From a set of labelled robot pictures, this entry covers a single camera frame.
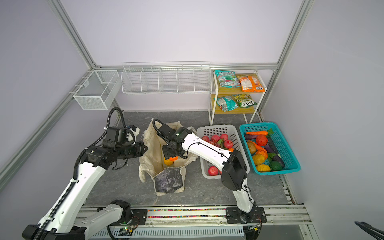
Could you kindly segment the yellow orange mango fruit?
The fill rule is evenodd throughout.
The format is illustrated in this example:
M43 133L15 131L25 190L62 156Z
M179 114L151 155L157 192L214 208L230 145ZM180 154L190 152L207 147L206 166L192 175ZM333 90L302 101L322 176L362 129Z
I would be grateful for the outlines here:
M164 164L165 164L166 166L171 166L171 165L174 164L174 162L169 161L169 160L164 160Z

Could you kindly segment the cream canvas tote bag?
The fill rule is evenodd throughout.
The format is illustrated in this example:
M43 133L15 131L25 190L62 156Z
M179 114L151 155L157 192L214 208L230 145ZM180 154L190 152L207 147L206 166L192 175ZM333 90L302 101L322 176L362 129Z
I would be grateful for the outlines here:
M189 153L186 159L179 156L166 159L163 153L163 146L166 145L166 142L157 135L152 122L143 133L143 142L149 149L142 157L139 157L141 182L146 182L146 175L149 175L157 196L183 192L186 167L196 161L198 156Z

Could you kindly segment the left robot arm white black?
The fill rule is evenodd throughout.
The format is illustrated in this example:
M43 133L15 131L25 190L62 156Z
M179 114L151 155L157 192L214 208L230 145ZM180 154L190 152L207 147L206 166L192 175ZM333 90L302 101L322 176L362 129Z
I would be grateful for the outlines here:
M104 133L79 154L68 186L38 224L25 228L25 240L88 240L111 224L132 221L130 203L120 200L85 220L76 220L89 193L112 163L141 157L148 150L142 141L136 141L140 130L135 126L127 126L124 121L121 128L110 125L114 112L124 116L120 108L111 109Z

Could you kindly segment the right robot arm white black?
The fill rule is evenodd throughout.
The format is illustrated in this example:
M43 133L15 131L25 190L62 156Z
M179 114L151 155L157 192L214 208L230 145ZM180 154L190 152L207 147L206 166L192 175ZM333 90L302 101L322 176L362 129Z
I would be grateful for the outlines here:
M264 224L265 211L257 206L251 195L247 181L247 166L238 150L224 150L199 138L184 127L172 129L158 119L152 121L157 135L165 141L162 147L165 160L186 159L195 154L214 165L222 172L221 183L231 190L237 201L236 207L226 207L229 224Z

